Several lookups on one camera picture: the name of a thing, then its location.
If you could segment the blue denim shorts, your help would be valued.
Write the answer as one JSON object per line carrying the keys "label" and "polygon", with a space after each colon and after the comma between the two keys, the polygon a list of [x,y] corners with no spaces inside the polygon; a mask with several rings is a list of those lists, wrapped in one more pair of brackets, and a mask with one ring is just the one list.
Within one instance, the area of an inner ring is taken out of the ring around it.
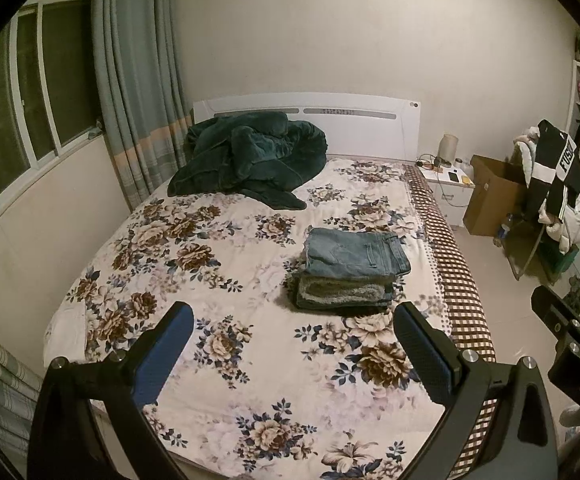
{"label": "blue denim shorts", "polygon": [[412,268],[400,238],[392,233],[315,228],[304,249],[305,271],[318,278],[390,280]]}

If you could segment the dark shoes on floor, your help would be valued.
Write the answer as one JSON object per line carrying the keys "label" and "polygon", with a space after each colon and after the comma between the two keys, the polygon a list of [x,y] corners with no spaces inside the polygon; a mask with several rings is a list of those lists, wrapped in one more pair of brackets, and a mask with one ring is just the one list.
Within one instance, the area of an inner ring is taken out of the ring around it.
{"label": "dark shoes on floor", "polygon": [[570,289],[564,296],[564,303],[574,312],[580,314],[580,278],[572,275],[569,278]]}

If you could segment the white puffer coat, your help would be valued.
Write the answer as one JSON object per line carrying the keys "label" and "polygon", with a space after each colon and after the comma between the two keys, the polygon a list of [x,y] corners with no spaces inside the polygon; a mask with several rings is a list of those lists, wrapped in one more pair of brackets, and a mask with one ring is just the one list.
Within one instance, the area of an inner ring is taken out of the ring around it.
{"label": "white puffer coat", "polygon": [[[531,180],[539,136],[540,133],[536,125],[525,129],[520,136],[514,138],[512,161],[523,170],[526,192],[528,192]],[[523,213],[524,203],[525,196],[522,203]],[[576,200],[574,208],[567,204],[567,200],[563,200],[560,217],[548,214],[545,209],[545,203],[542,203],[538,214],[528,218],[540,222],[545,227],[547,235],[558,244],[559,251],[563,255],[570,252],[572,246],[580,243],[580,195]]]}

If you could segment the chair with clothes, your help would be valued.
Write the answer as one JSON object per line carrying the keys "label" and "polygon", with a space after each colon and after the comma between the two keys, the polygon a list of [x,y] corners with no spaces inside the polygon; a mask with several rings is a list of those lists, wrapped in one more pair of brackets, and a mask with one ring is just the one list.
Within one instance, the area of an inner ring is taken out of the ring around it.
{"label": "chair with clothes", "polygon": [[578,254],[578,244],[572,246],[570,252],[563,255],[558,244],[546,233],[545,227],[536,220],[525,217],[520,208],[508,214],[495,237],[496,242],[505,248],[506,256],[516,278],[521,278],[528,272],[534,259],[547,266],[545,273],[552,281],[568,270]]}

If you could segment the floral bed cover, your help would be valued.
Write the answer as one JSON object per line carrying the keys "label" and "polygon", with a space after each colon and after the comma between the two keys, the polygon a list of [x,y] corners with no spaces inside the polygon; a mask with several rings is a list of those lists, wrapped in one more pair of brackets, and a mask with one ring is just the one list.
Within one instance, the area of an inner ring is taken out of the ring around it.
{"label": "floral bed cover", "polygon": [[304,312],[296,282],[315,228],[396,236],[414,304],[461,349],[495,356],[476,283],[420,170],[338,158],[274,211],[238,194],[157,190],[102,246],[50,321],[44,357],[126,350],[177,301],[194,331],[148,421],[188,463],[257,479],[395,479],[442,414],[390,311]]}

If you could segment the large cardboard box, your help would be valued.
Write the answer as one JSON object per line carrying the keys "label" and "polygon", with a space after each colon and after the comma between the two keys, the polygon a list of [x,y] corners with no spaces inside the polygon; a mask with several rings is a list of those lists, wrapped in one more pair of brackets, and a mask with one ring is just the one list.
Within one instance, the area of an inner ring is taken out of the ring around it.
{"label": "large cardboard box", "polygon": [[494,236],[507,214],[523,200],[526,184],[520,166],[473,155],[474,190],[464,214],[464,225],[471,235]]}

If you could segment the black white jacket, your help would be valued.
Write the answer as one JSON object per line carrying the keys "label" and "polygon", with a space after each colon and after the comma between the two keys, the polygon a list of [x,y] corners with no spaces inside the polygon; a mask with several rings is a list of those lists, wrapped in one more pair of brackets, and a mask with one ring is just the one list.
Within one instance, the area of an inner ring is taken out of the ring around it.
{"label": "black white jacket", "polygon": [[525,195],[524,214],[534,217],[545,203],[548,214],[560,217],[563,200],[574,208],[580,195],[578,144],[547,119],[542,119],[537,128],[540,136]]}

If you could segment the grey fleece folded garment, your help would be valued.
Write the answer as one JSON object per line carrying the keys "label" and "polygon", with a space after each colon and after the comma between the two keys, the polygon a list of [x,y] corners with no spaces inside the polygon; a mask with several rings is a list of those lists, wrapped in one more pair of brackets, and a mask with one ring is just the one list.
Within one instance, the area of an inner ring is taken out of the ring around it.
{"label": "grey fleece folded garment", "polygon": [[319,278],[306,272],[287,276],[284,286],[294,305],[304,310],[386,308],[401,275],[378,278]]}

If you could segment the white nightstand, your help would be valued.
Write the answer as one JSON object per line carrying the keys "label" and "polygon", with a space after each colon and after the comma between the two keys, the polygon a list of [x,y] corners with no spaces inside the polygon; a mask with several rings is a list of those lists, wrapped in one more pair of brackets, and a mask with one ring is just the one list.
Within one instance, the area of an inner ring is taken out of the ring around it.
{"label": "white nightstand", "polygon": [[435,165],[435,158],[423,154],[416,166],[430,186],[433,197],[446,223],[457,229],[464,225],[464,217],[474,190],[473,180],[455,165]]}

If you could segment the bedside lamp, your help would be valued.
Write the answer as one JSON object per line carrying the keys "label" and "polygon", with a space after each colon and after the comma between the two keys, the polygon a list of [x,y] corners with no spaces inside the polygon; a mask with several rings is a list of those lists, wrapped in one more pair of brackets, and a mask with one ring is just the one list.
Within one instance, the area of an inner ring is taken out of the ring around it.
{"label": "bedside lamp", "polygon": [[457,147],[458,137],[454,134],[444,133],[438,149],[438,157],[443,166],[450,167],[454,164]]}

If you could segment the dark green blanket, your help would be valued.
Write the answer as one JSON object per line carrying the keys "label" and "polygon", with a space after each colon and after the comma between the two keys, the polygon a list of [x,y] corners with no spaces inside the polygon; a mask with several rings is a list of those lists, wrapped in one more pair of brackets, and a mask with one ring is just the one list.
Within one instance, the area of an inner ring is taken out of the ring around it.
{"label": "dark green blanket", "polygon": [[327,162],[326,134],[311,122],[266,110],[199,122],[186,139],[190,159],[168,182],[169,196],[242,194],[273,210],[303,210],[293,191]]}

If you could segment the green curtain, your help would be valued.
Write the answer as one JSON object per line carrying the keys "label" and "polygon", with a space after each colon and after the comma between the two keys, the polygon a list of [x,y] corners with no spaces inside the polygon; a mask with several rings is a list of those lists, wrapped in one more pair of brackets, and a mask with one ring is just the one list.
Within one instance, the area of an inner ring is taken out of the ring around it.
{"label": "green curtain", "polygon": [[175,0],[92,0],[92,45],[104,132],[136,208],[186,162]]}

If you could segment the window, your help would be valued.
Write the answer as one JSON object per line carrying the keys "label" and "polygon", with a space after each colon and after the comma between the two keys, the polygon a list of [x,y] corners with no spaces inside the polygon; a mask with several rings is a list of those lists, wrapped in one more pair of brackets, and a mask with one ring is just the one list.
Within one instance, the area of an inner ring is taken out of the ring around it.
{"label": "window", "polygon": [[0,208],[100,131],[90,0],[28,0],[0,33]]}

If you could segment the white headboard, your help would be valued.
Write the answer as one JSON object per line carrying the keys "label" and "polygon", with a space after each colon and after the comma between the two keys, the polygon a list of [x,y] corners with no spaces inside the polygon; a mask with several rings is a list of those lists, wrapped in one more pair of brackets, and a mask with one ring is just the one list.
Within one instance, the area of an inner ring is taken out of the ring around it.
{"label": "white headboard", "polygon": [[417,101],[328,92],[276,92],[224,96],[195,102],[196,122],[239,113],[278,110],[311,122],[324,133],[328,153],[409,160],[418,151],[421,104]]}

